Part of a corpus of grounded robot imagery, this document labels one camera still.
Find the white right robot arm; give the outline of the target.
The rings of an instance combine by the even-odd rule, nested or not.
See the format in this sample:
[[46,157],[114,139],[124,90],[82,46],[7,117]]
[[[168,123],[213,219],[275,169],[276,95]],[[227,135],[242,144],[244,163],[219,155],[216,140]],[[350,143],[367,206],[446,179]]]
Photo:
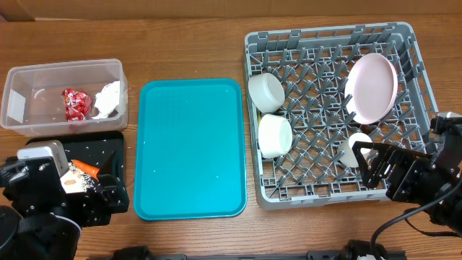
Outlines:
[[461,236],[461,115],[438,113],[430,121],[439,145],[430,154],[393,144],[355,142],[352,151],[366,187],[385,180],[393,202],[418,204],[430,222]]

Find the white napkin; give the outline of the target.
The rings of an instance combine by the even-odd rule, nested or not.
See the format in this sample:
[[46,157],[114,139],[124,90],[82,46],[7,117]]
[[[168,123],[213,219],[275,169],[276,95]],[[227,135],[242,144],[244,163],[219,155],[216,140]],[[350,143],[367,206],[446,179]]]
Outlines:
[[119,81],[111,82],[96,94],[93,109],[90,112],[92,119],[108,118],[116,109],[120,103],[120,85]]

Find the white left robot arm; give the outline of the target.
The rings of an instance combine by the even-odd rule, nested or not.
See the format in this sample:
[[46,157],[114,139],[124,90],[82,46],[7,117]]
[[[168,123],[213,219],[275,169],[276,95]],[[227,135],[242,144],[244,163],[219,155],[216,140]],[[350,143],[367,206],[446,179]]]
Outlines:
[[1,207],[1,258],[73,259],[83,228],[108,225],[128,209],[119,162],[112,152],[95,185],[68,194],[52,157],[8,157],[1,187],[12,204]]

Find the white plastic cup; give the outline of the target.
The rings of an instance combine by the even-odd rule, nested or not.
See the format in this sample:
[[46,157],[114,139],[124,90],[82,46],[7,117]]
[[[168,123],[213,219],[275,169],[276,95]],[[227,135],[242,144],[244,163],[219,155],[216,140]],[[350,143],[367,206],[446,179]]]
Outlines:
[[358,168],[359,163],[354,155],[353,146],[355,142],[369,142],[372,143],[371,138],[364,133],[355,133],[344,140],[339,148],[337,149],[337,153],[341,154],[339,158],[340,163],[349,167],[349,168]]

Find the orange carrot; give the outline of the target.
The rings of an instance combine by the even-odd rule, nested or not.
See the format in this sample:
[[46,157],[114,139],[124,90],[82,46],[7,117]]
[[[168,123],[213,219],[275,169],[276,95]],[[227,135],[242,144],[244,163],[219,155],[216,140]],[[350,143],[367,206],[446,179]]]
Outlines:
[[84,163],[79,160],[72,160],[71,161],[73,165],[75,165],[78,169],[86,173],[87,175],[93,177],[94,179],[97,179],[97,174],[99,173],[100,169],[96,168],[94,166],[88,165],[87,163]]

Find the white bowl with peanuts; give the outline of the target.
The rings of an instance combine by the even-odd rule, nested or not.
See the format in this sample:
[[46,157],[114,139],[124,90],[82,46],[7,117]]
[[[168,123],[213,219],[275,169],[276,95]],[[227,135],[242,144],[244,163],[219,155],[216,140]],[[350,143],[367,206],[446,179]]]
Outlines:
[[258,125],[258,146],[263,158],[287,154],[292,147],[292,127],[283,116],[266,114]]

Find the grey bowl with rice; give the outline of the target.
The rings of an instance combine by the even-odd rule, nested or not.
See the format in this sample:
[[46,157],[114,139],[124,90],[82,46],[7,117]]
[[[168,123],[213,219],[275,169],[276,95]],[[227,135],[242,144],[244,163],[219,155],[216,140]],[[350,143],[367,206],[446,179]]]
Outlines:
[[262,113],[277,111],[285,101],[281,82],[270,73],[252,76],[248,81],[248,91],[253,104]]

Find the foil wrapper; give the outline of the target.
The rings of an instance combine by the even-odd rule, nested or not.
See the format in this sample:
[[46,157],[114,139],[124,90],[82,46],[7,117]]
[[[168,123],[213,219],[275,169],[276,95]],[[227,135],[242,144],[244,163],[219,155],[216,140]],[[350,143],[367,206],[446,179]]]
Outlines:
[[67,88],[61,95],[64,98],[67,121],[83,121],[86,119],[92,108],[92,99],[87,92]]

